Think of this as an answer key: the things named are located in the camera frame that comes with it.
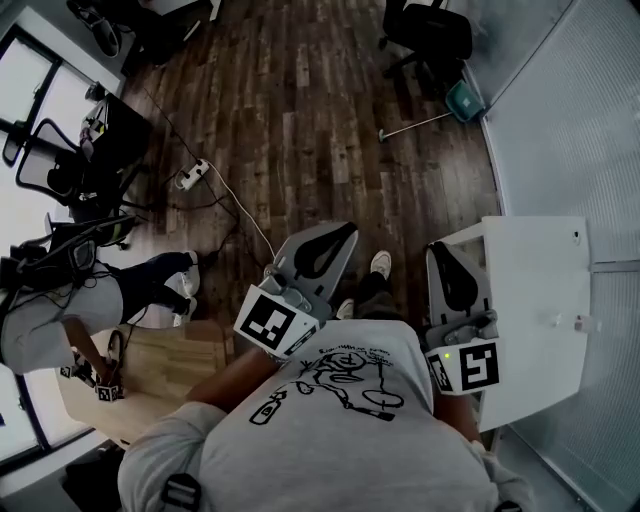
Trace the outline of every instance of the white cable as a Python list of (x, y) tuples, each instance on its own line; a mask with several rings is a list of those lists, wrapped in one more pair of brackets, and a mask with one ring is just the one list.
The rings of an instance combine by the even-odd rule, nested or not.
[(256, 229), (258, 230), (258, 233), (260, 233), (260, 236), (262, 238), (264, 238), (264, 241), (267, 243), (267, 245), (269, 246), (269, 250), (271, 251), (271, 256), (273, 256), (273, 259), (276, 259), (276, 253), (273, 250), (273, 247), (271, 246), (271, 243), (269, 242), (269, 239), (265, 236), (265, 234), (262, 232), (262, 230), (260, 229), (260, 226), (258, 226), (258, 223), (256, 222), (256, 220), (253, 218), (253, 216), (247, 211), (247, 209), (242, 206), (242, 203), (240, 202), (240, 199), (238, 199), (238, 196), (235, 195), (235, 193), (233, 192), (233, 190), (231, 190), (231, 188), (229, 187), (229, 185), (227, 185), (227, 183), (224, 181), (224, 178), (222, 177), (222, 175), (220, 174), (220, 171), (218, 171), (218, 169), (216, 168), (215, 165), (213, 165), (211, 162), (209, 162), (209, 160), (205, 160), (204, 158), (201, 158), (200, 160), (202, 160), (203, 162), (206, 162), (209, 164), (209, 166), (211, 166), (211, 168), (216, 171), (216, 174), (218, 175), (218, 178), (220, 178), (220, 181), (222, 182), (222, 184), (224, 185), (224, 188), (226, 188), (229, 193), (231, 194), (231, 196), (233, 197), (233, 199), (236, 201), (236, 203), (238, 203), (238, 206), (240, 207), (240, 209), (247, 215), (247, 217), (249, 217), (249, 219), (251, 219), (251, 222), (253, 222), (253, 225), (256, 227)]

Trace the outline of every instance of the white table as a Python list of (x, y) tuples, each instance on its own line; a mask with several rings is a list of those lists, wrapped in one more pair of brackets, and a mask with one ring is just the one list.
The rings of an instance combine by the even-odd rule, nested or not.
[(484, 238), (503, 380), (484, 391), (481, 432), (541, 411), (580, 388), (589, 315), (589, 244), (582, 217), (484, 217), (441, 241)]
[[(196, 0), (152, 0), (149, 6), (161, 16), (167, 13), (175, 11), (185, 5), (194, 3)], [(220, 3), (222, 0), (209, 0), (211, 3), (211, 16), (209, 21), (213, 21), (218, 16), (218, 10), (220, 9)]]

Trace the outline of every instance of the desk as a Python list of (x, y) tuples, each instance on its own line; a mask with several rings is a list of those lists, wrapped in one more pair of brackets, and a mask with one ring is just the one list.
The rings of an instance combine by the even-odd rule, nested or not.
[(481, 432), (554, 405), (580, 388), (589, 315), (589, 244), (582, 217), (483, 217), (441, 241), (484, 238), (503, 381), (482, 395)]
[[(129, 326), (120, 327), (124, 339)], [(106, 353), (111, 331), (93, 336)], [(225, 342), (218, 324), (194, 321), (173, 329), (136, 327), (127, 348), (122, 378), (125, 398), (100, 402), (79, 379), (57, 373), (69, 416), (101, 431), (126, 448), (159, 418), (175, 411), (198, 382), (224, 368), (233, 354), (233, 338)]]

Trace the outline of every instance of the hardwood floor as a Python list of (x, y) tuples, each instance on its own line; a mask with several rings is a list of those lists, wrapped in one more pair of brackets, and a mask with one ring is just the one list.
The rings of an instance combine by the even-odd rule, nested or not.
[[(137, 178), (140, 201), (163, 198), (193, 207), (211, 201), (199, 183), (187, 193), (163, 181), (188, 152), (145, 92), (160, 104), (192, 151), (218, 167), (252, 212), (274, 248), (289, 233), (332, 220), (352, 220), (360, 242), (335, 297), (349, 293), (371, 256), (388, 249), (398, 306), (416, 326), (425, 315), (423, 250), (428, 242), (498, 213), (495, 184), (481, 128), (449, 117), (378, 142), (392, 131), (445, 113), (443, 84), (413, 65), (384, 79), (382, 71), (406, 52), (382, 35), (383, 6), (375, 0), (233, 0), (216, 25), (161, 69), (141, 69), (123, 99), (154, 125)], [(217, 194), (224, 189), (212, 172)], [(235, 211), (229, 198), (224, 204)], [(134, 233), (128, 255), (145, 259), (165, 250), (218, 248), (234, 221), (219, 206), (167, 210)], [(242, 218), (255, 257), (268, 249)], [(197, 318), (230, 325), (261, 269), (241, 235), (230, 237), (205, 273)], [(161, 324), (168, 320), (157, 317)]]

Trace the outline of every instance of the jeans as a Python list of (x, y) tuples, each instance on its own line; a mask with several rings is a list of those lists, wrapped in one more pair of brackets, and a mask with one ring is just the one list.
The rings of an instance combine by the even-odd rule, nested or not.
[(354, 318), (368, 320), (401, 320), (391, 296), (391, 286), (382, 274), (371, 272), (358, 285), (355, 296)]
[(107, 268), (114, 275), (122, 293), (122, 322), (128, 322), (150, 304), (170, 309), (178, 315), (189, 309), (189, 299), (173, 291), (165, 282), (178, 272), (186, 272), (193, 265), (183, 252), (166, 252), (145, 263), (129, 268)]

